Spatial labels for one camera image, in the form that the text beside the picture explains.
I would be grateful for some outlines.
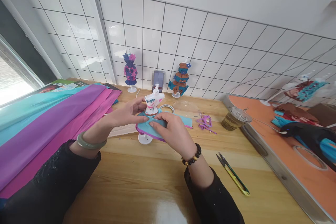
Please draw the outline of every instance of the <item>yellow scissors handle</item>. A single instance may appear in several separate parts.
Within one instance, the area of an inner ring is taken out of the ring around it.
[[[229,167],[227,165],[224,166],[225,170],[228,172],[228,174],[230,175],[230,177],[232,178],[232,180],[236,183],[236,185],[238,186],[239,190],[246,196],[250,196],[250,193],[245,191],[244,188],[242,188],[241,184],[238,182],[237,177],[231,172],[231,170],[229,169]]]

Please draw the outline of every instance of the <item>left hand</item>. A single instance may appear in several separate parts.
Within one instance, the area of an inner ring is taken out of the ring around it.
[[[110,114],[104,116],[101,121],[110,127],[124,126],[127,124],[144,123],[149,120],[146,116],[136,116],[136,114],[147,108],[144,97],[135,98],[125,104],[124,107],[118,108]]]

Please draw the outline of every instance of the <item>orange cutting mat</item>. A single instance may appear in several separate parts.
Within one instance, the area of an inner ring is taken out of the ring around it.
[[[259,100],[245,97],[230,96],[230,100],[240,109],[248,107],[246,112],[250,116],[277,128],[271,123],[275,116],[272,106],[268,107]],[[321,171],[310,166],[293,150],[294,145],[301,145],[294,138],[282,137],[273,129],[255,120],[251,125],[323,209],[336,219],[336,172],[330,168]]]

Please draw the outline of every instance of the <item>black sleeve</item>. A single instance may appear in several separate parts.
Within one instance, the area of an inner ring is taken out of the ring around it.
[[[184,178],[194,201],[194,205],[202,223],[209,224],[244,224],[244,219],[230,193],[211,168],[214,180],[207,189],[197,188],[186,168]]]
[[[77,156],[69,149],[73,142],[62,144],[35,177],[7,200],[0,223],[62,223],[101,159],[100,152],[95,159]]]

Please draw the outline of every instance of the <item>scissors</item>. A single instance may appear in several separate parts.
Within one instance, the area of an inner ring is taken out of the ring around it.
[[[230,177],[232,178],[232,180],[236,183],[236,185],[238,186],[239,190],[244,195],[250,196],[250,192],[248,191],[248,189],[246,188],[246,186],[243,184],[243,182],[240,180],[240,178],[237,176],[237,174],[235,173],[235,171],[231,168],[231,166],[226,161],[226,159],[222,156],[221,153],[218,152],[218,154],[220,155],[220,157],[217,154],[216,154],[216,156],[218,157],[220,163],[224,166],[225,170],[228,172],[228,174],[230,175]]]

